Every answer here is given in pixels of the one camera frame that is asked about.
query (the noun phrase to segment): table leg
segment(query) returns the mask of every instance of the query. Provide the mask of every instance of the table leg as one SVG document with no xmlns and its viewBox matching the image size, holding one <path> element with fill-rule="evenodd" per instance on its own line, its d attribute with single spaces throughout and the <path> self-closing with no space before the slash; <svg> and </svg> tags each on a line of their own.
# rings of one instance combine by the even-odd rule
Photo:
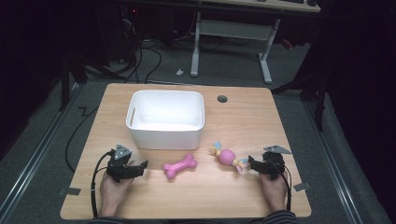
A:
<svg viewBox="0 0 396 224">
<path fill-rule="evenodd" d="M 264 53 L 259 53 L 260 65 L 262 66 L 262 75 L 264 76 L 264 82 L 266 84 L 272 83 L 271 74 L 268 69 L 267 57 L 270 52 L 271 46 L 274 42 L 274 38 L 275 38 L 279 23 L 280 23 L 280 19 L 276 19 L 272 26 L 271 32 L 269 34 L 269 37 L 267 40 L 267 46 L 265 47 L 265 51 L 264 51 Z"/>
<path fill-rule="evenodd" d="M 198 76 L 198 66 L 199 66 L 199 37 L 201 33 L 201 12 L 197 12 L 197 22 L 195 23 L 195 45 L 194 52 L 192 53 L 191 62 L 191 76 Z"/>
</svg>

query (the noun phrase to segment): pink dog bone toy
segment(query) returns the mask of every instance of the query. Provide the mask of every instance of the pink dog bone toy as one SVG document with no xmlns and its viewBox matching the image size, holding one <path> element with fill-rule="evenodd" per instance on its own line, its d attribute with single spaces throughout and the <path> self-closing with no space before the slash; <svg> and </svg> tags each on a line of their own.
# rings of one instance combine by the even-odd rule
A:
<svg viewBox="0 0 396 224">
<path fill-rule="evenodd" d="M 220 162 L 223 165 L 234 166 L 238 170 L 239 173 L 242 172 L 242 169 L 246 166 L 247 159 L 242 159 L 240 161 L 235 159 L 235 153 L 233 153 L 230 149 L 220 150 L 220 142 L 216 142 L 210 151 L 215 154 Z"/>
<path fill-rule="evenodd" d="M 173 179 L 176 173 L 184 170 L 186 168 L 195 168 L 197 166 L 197 161 L 193 158 L 192 154 L 188 153 L 182 161 L 178 161 L 175 164 L 166 163 L 163 169 L 166 172 L 166 177 L 168 179 Z"/>
</svg>

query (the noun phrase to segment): desk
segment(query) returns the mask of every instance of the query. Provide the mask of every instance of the desk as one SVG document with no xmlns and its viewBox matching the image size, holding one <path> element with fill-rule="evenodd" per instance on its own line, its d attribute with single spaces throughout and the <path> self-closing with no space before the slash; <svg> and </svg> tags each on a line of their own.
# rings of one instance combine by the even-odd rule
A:
<svg viewBox="0 0 396 224">
<path fill-rule="evenodd" d="M 261 2 L 258 0 L 200 0 L 199 3 L 217 3 L 217 4 L 228 4 L 237 5 L 244 7 L 264 7 L 278 10 L 292 10 L 299 12 L 320 12 L 319 6 L 311 7 L 306 1 L 303 4 L 279 1 L 279 0 L 266 0 Z M 191 75 L 193 77 L 198 76 L 199 68 L 199 41 L 200 35 L 219 35 L 225 37 L 236 37 L 254 40 L 265 40 L 266 46 L 262 49 L 262 53 L 259 53 L 259 62 L 262 68 L 262 75 L 266 84 L 271 84 L 271 74 L 268 69 L 267 57 L 270 52 L 271 46 L 274 42 L 276 31 L 278 29 L 280 19 L 276 18 L 272 26 L 269 25 L 256 25 L 246 24 L 240 22 L 229 22 L 229 21 L 212 21 L 212 20 L 201 20 L 201 13 L 197 13 L 197 20 L 195 25 L 195 43 L 194 50 L 192 52 L 191 62 Z"/>
<path fill-rule="evenodd" d="M 131 97 L 140 90 L 198 91 L 205 101 L 205 127 L 201 145 L 195 150 L 136 149 L 125 125 Z M 228 97 L 227 103 L 218 96 Z M 168 86 L 110 84 L 92 125 L 83 149 L 71 188 L 81 189 L 78 196 L 67 195 L 62 207 L 64 219 L 90 219 L 92 207 L 90 187 L 94 167 L 100 157 L 117 143 L 133 151 L 131 160 L 149 160 L 143 176 L 135 179 L 118 213 L 124 218 L 211 218 L 264 217 L 269 208 L 262 195 L 262 184 L 255 171 L 239 174 L 232 166 L 219 163 L 210 154 L 210 147 L 220 141 L 237 159 L 251 155 L 262 160 L 263 147 L 280 145 L 290 148 L 272 93 L 264 88 Z M 198 161 L 194 170 L 178 173 L 167 180 L 162 167 L 179 161 L 191 152 Z M 294 158 L 284 155 L 292 183 L 301 183 Z M 100 209 L 99 186 L 102 173 L 96 178 L 96 199 Z M 305 192 L 292 190 L 291 210 L 298 217 L 308 217 L 311 208 Z"/>
</svg>

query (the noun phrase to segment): person's hand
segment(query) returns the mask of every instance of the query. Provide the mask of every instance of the person's hand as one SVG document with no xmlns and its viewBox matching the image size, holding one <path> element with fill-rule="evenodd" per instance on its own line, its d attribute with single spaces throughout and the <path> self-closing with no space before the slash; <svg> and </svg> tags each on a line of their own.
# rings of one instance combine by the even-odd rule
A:
<svg viewBox="0 0 396 224">
<path fill-rule="evenodd" d="M 271 180 L 269 175 L 260 174 L 262 180 L 262 191 L 264 192 L 264 198 L 270 205 L 271 213 L 279 210 L 285 210 L 285 198 L 288 192 L 288 186 L 281 175 L 275 180 Z"/>
<path fill-rule="evenodd" d="M 134 178 L 122 179 L 120 183 L 117 183 L 106 172 L 104 173 L 100 186 L 102 209 L 99 217 L 114 217 L 116 215 L 132 182 L 134 182 Z"/>
</svg>

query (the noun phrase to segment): wooden table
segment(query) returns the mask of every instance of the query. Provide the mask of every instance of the wooden table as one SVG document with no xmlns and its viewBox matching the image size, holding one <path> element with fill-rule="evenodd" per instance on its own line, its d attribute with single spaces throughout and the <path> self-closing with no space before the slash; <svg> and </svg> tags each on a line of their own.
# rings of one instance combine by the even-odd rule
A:
<svg viewBox="0 0 396 224">
<path fill-rule="evenodd" d="M 198 91 L 205 100 L 205 127 L 201 145 L 195 150 L 146 150 L 134 145 L 125 119 L 134 92 L 139 90 Z M 227 103 L 218 96 L 228 97 Z M 61 211 L 64 219 L 90 219 L 92 207 L 90 187 L 94 167 L 100 157 L 117 143 L 133 151 L 131 161 L 149 160 L 143 176 L 135 179 L 118 213 L 124 218 L 226 218 L 264 217 L 267 202 L 255 171 L 239 174 L 232 166 L 219 163 L 209 149 L 220 141 L 237 159 L 251 155 L 261 161 L 263 147 L 280 145 L 290 148 L 271 92 L 265 88 L 168 86 L 143 84 L 110 84 L 82 151 L 71 188 L 81 189 L 78 196 L 67 195 Z M 168 180 L 162 169 L 191 152 L 198 161 L 196 169 L 187 169 Z M 292 183 L 301 183 L 294 158 L 284 155 Z M 100 209 L 99 186 L 102 173 L 96 178 L 96 199 Z M 305 192 L 292 190 L 291 210 L 298 217 L 308 217 L 311 208 Z"/>
</svg>

